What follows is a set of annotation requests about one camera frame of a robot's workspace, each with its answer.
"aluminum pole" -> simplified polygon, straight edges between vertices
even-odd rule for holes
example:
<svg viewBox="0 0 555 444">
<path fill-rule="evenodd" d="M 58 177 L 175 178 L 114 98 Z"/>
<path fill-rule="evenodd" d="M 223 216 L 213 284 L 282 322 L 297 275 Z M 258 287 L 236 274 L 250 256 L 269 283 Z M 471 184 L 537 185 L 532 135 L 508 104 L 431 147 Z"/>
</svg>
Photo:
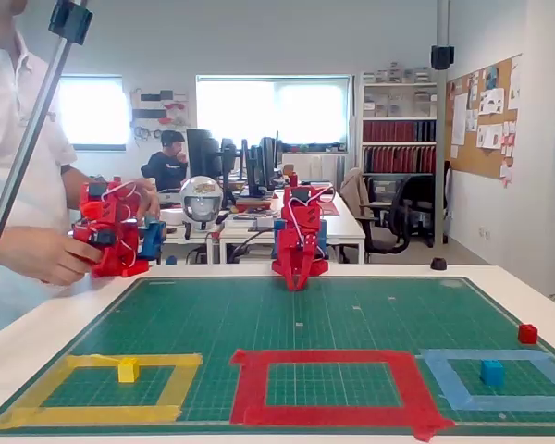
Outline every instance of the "aluminum pole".
<svg viewBox="0 0 555 444">
<path fill-rule="evenodd" d="M 450 0 L 438 0 L 438 37 L 437 46 L 449 45 Z M 436 201 L 434 214 L 434 242 L 442 245 L 444 237 L 444 160 L 446 153 L 446 83 L 448 71 L 438 74 L 438 118 L 436 129 Z"/>
<path fill-rule="evenodd" d="M 86 6 L 88 0 L 80 0 L 76 3 L 81 6 Z M 0 196 L 0 237 L 6 226 L 8 216 L 10 216 L 12 206 L 17 199 L 20 184 L 29 166 L 29 161 L 31 160 L 39 134 L 41 133 L 45 116 L 49 111 L 49 105 L 54 98 L 57 84 L 62 70 L 64 69 L 64 65 L 66 64 L 72 44 L 74 43 L 63 37 L 60 37 L 57 41 L 57 46 L 55 47 L 49 69 L 47 69 L 47 73 L 43 79 L 43 84 L 37 95 L 37 100 L 31 112 L 29 123 L 22 136 L 20 145 L 18 146 L 17 155 L 10 168 L 6 184 Z"/>
</svg>

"blue cube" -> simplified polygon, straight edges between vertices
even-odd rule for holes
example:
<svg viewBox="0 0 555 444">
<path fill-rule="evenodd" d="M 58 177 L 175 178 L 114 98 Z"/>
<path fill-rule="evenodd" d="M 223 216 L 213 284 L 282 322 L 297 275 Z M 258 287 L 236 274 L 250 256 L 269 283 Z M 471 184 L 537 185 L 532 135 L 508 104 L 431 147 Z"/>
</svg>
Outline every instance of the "blue cube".
<svg viewBox="0 0 555 444">
<path fill-rule="evenodd" d="M 504 368 L 500 361 L 484 360 L 481 361 L 481 380 L 487 386 L 503 386 Z"/>
</svg>

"yellow cube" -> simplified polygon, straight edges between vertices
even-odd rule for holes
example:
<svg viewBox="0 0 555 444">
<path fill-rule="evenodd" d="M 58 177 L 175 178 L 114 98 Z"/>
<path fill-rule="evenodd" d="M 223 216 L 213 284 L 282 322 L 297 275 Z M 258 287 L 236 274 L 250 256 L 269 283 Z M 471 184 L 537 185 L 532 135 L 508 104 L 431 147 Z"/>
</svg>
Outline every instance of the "yellow cube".
<svg viewBox="0 0 555 444">
<path fill-rule="evenodd" d="M 138 358 L 123 358 L 117 366 L 117 381 L 134 383 L 140 377 L 140 365 Z"/>
</svg>

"white helmet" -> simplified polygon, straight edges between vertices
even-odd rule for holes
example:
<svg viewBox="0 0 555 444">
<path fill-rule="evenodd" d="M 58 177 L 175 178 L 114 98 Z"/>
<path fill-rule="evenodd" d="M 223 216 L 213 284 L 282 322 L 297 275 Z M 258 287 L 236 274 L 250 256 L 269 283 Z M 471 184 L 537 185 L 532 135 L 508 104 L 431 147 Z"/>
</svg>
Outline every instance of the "white helmet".
<svg viewBox="0 0 555 444">
<path fill-rule="evenodd" d="M 189 179 L 181 187 L 179 195 L 185 221 L 200 231 L 209 229 L 207 224 L 218 217 L 222 197 L 222 189 L 215 180 L 206 176 Z"/>
</svg>

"black shirt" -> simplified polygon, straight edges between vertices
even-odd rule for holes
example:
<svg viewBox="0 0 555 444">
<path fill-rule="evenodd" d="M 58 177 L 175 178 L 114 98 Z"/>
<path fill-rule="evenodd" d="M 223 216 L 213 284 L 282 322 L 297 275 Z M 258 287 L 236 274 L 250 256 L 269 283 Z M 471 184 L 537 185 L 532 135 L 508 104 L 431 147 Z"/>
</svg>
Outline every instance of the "black shirt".
<svg viewBox="0 0 555 444">
<path fill-rule="evenodd" d="M 187 163 L 158 152 L 152 154 L 148 161 L 148 176 L 156 180 L 159 191 L 179 189 L 187 176 Z"/>
</svg>

